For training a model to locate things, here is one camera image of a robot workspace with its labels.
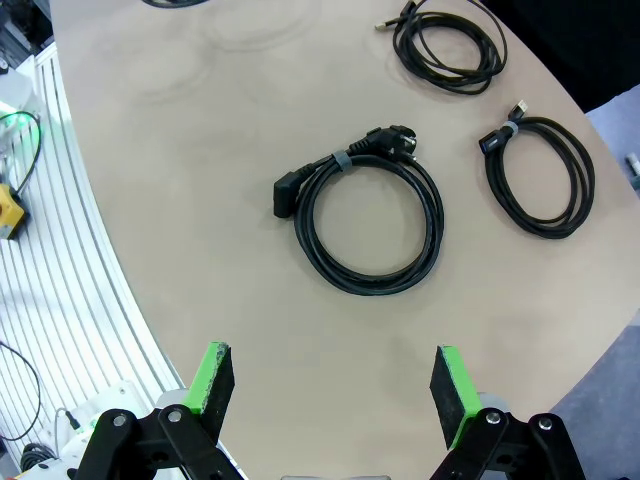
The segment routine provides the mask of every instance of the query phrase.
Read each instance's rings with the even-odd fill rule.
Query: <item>silver bolt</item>
[[[182,413],[180,413],[180,410],[174,410],[173,412],[170,412],[169,415],[167,415],[167,418],[171,423],[176,423],[179,422],[182,418]]]
[[[404,143],[411,145],[412,147],[416,146],[416,139],[413,137],[407,137],[406,135],[400,135],[400,138],[404,141]]]
[[[487,413],[487,423],[490,423],[491,425],[497,425],[498,423],[500,423],[500,414],[496,413],[496,412],[489,412]]]
[[[125,417],[124,415],[118,415],[116,418],[113,419],[113,424],[116,427],[121,427],[125,423],[127,423],[127,417]]]
[[[538,420],[538,426],[542,430],[551,430],[551,427],[553,426],[553,423],[551,422],[550,418],[542,417],[540,420]]]

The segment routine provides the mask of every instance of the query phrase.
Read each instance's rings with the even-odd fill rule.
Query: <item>black wire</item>
[[[543,238],[566,238],[584,223],[593,205],[595,173],[589,152],[571,132],[548,118],[526,117],[515,120],[515,123],[520,131],[540,135],[560,156],[569,172],[571,183],[569,204],[555,218],[536,218],[525,212],[509,188],[504,173],[506,143],[485,156],[485,168],[491,191],[502,208],[523,230]]]
[[[22,182],[16,189],[16,192],[19,195],[20,193],[22,193],[22,190],[24,190],[24,187],[26,187],[27,181],[29,180],[29,178],[31,177],[31,174],[33,173],[33,170],[35,169],[36,162],[38,161],[38,158],[40,158],[40,151],[42,149],[42,130],[40,128],[40,120],[38,120],[38,118],[32,113],[25,112],[25,111],[18,111],[18,112],[8,113],[7,115],[3,115],[2,117],[0,117],[0,122],[3,122],[7,118],[11,118],[18,115],[25,115],[29,117],[31,120],[33,120],[33,122],[36,125],[36,128],[38,129],[38,145],[36,146],[36,153],[33,155],[33,160],[31,161],[31,165],[29,166],[29,169],[27,170],[27,172],[24,174],[24,178],[22,179]],[[22,128],[20,129],[20,138],[22,139]],[[29,125],[29,141],[31,141],[31,125]]]
[[[418,12],[427,0],[420,1],[406,17],[400,17],[393,32],[393,48],[400,61],[414,75],[444,90],[464,95],[478,95],[484,92],[491,79],[498,75],[507,64],[507,40],[496,17],[483,5],[467,0],[485,12],[498,28],[504,58],[493,40],[475,23],[464,17],[445,12]],[[458,30],[475,42],[480,51],[480,63],[475,69],[450,67],[443,63],[429,48],[423,31],[433,27]],[[423,55],[414,43],[418,37],[428,56]]]
[[[27,428],[22,435],[19,435],[19,436],[15,437],[15,438],[5,437],[4,435],[0,434],[0,440],[5,440],[7,442],[16,442],[16,441],[26,437],[27,434],[33,429],[33,427],[35,426],[36,422],[38,421],[38,416],[40,415],[40,410],[42,408],[42,392],[40,391],[40,378],[38,377],[38,374],[36,373],[36,369],[33,368],[33,365],[31,365],[31,363],[29,363],[29,361],[26,358],[24,358],[20,352],[18,352],[17,350],[14,350],[13,348],[11,348],[6,343],[0,341],[0,348],[2,348],[2,347],[6,348],[7,350],[9,350],[14,355],[17,355],[18,357],[20,357],[20,359],[24,362],[24,364],[27,367],[29,367],[29,369],[33,373],[33,376],[36,379],[36,385],[38,386],[38,408],[36,410],[35,416],[33,417],[33,421],[31,422],[31,425],[29,425],[29,428]]]
[[[356,155],[351,157],[351,161],[356,167],[381,168],[394,173],[416,192],[426,217],[425,240],[418,257],[397,272],[387,275],[364,275],[341,265],[327,252],[316,233],[313,212],[318,194],[329,178],[342,172],[333,156],[316,162],[314,166],[317,170],[302,187],[294,221],[296,236],[311,264],[335,287],[347,293],[365,296],[402,292],[427,276],[438,257],[444,232],[444,210],[440,194],[426,170],[409,158],[404,160],[404,163],[415,170],[418,176],[397,162],[375,155]]]
[[[22,450],[22,457],[20,457],[20,471],[26,472],[32,469],[37,464],[49,460],[50,458],[57,458],[46,445],[41,443],[28,443]]]
[[[199,5],[207,0],[142,0],[147,5],[157,8],[185,8]]]

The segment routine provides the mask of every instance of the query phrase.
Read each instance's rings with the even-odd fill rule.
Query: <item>black fabric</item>
[[[484,0],[587,112],[640,84],[640,1]]]

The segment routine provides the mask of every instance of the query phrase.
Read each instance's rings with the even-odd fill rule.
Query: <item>round table top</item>
[[[430,0],[495,27],[462,0]],[[638,306],[638,200],[584,114],[510,31],[488,91],[448,94],[408,75],[391,32],[403,1],[53,2],[80,147],[107,231],[151,330],[186,382],[210,341],[233,349],[222,440],[250,478],[431,475],[445,455],[428,384],[436,345],[457,345],[476,387],[514,415],[550,409]],[[429,32],[448,63],[479,58]],[[562,241],[521,231],[492,196],[477,141],[520,99],[593,157],[595,203]],[[445,208],[435,269],[389,297],[345,294],[272,214],[273,182],[377,126],[417,132]],[[532,214],[562,211],[564,165],[519,135],[507,175]],[[424,220],[399,178],[353,169],[316,220],[339,259],[388,271],[417,252]]]

